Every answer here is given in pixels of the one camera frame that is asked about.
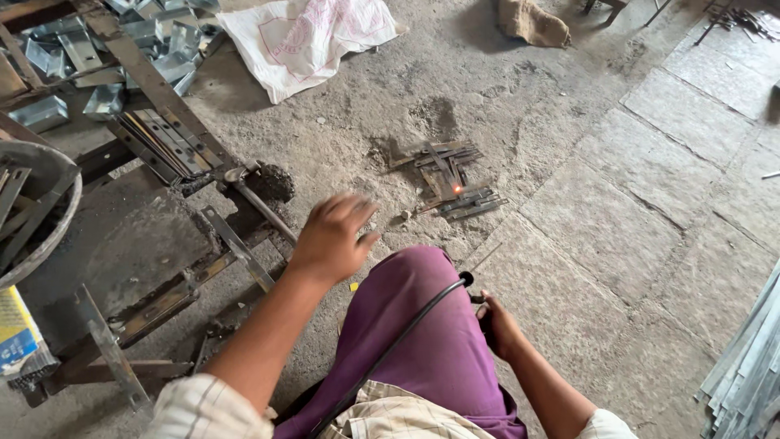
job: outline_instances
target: wooden stool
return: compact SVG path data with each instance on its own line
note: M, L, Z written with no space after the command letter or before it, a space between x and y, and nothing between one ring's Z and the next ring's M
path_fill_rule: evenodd
M587 4L585 5L585 10L583 10L583 13L587 15L590 12L590 9L593 8L593 4L596 2L596 0L587 0ZM609 18L607 18L607 21L604 22L606 26L609 26L612 24L613 21L615 21L615 18L618 16L620 11L625 8L629 2L623 1L623 0L599 0L599 2L606 3L612 7L612 13L609 14Z

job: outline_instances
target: workbench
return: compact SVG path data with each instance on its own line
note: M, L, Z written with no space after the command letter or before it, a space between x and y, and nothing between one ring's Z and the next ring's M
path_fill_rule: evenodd
M147 166L116 179L109 177L109 172L135 158L117 140L98 145L76 159L83 183L90 190L85 190L58 247L17 285L50 350L61 362L53 373L21 387L17 384L31 406L68 385L107 379L105 364L94 363L101 356L97 338L79 324L73 305L75 291L82 285L111 328L116 344L124 349L197 300L198 287L237 260L209 221L187 205L185 197L214 180L223 181L225 172L240 167L240 163L209 133L98 0L31 0L0 9L0 37L6 45L13 45L10 34L72 14L82 16L105 43L115 62L138 83L150 108L181 120L223 165L185 187L166 187ZM60 84L43 85L23 56L14 59L30 88L9 102L0 102L0 108L21 105L57 90ZM0 137L48 145L3 112ZM238 191L229 184L218 186L236 202L238 212L228 217L228 223L240 240L253 248L269 239L282 254L283 261L269 270L279 275L292 254L290 243ZM166 362L131 366L136 373L152 377L172 377L185 369ZM85 373L91 370L98 373Z

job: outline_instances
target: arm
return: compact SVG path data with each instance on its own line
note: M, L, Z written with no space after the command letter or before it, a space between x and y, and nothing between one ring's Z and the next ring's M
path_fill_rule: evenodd
M487 307L480 309L477 317L484 318L490 313L492 333L487 335L488 344L512 367L544 432L550 439L579 436L596 411L596 405L555 372L498 300L486 291L482 294L487 299Z
M379 234L355 240L377 205L339 194L314 206L282 278L204 372L226 382L262 413L287 355L326 292L365 262Z

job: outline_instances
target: pile of metal strips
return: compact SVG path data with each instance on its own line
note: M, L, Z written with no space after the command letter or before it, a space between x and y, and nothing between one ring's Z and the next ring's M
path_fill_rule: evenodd
M745 32L748 34L753 42L756 42L750 32L758 35L763 39L772 41L780 41L780 19L770 12L763 10L750 10L745 8L732 8L727 10L723 16L718 19L720 11L714 9L710 12L711 21L718 20L718 24L725 27L727 30L731 30L738 24L745 28Z
M707 402L705 439L780 438L779 274L780 261L694 396Z
M463 165L484 157L471 141L451 141L449 143L425 147L419 154L390 163L390 168L414 161L433 197L424 200L425 207L418 213L437 209L448 220L457 220L486 212L504 205L509 200L494 193L487 184L469 184Z
M0 273L5 273L31 253L27 251L28 243L39 244L30 239L41 224L46 220L54 224L59 221L59 218L48 219L49 213L73 184L80 168L71 165L51 191L35 201L20 195L31 169L17 166L8 157L0 162Z
M124 112L108 129L169 186L193 180L222 161L175 116L154 110Z
M220 10L217 0L106 0L106 4L179 96L190 88L204 58L227 37L215 17ZM27 29L15 38L45 83L67 80L77 88L95 87L83 109L93 120L106 121L119 114L126 90L138 88L122 67L111 63L108 53L101 60L100 52L107 49L81 17ZM49 97L9 116L40 133L67 122L68 108Z

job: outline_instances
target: shirt sleeve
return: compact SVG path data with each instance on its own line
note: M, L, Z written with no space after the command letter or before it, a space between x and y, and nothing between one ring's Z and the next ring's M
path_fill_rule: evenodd
M219 378L198 373L165 386L143 439L271 439L270 418Z
M636 439L636 436L614 413L597 409L576 439Z

